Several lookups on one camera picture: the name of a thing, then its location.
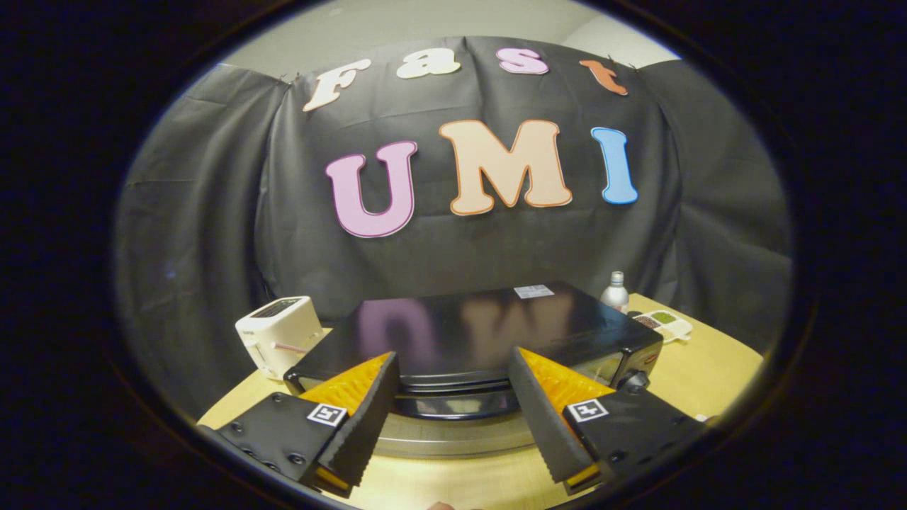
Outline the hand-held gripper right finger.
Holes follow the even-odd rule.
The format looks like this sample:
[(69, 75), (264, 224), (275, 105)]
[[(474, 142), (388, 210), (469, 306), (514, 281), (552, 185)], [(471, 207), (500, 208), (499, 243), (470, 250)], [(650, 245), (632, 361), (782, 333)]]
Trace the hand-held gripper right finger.
[(548, 474), (568, 494), (645, 477), (706, 435), (706, 424), (668, 404), (632, 377), (603, 385), (515, 346), (509, 383)]

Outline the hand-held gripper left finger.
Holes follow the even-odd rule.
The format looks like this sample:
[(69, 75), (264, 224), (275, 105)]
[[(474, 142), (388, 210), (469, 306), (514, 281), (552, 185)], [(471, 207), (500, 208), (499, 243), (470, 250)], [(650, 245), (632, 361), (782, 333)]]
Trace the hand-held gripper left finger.
[(273, 392), (215, 430), (259, 472), (347, 498), (361, 484), (400, 382), (394, 351), (298, 396)]

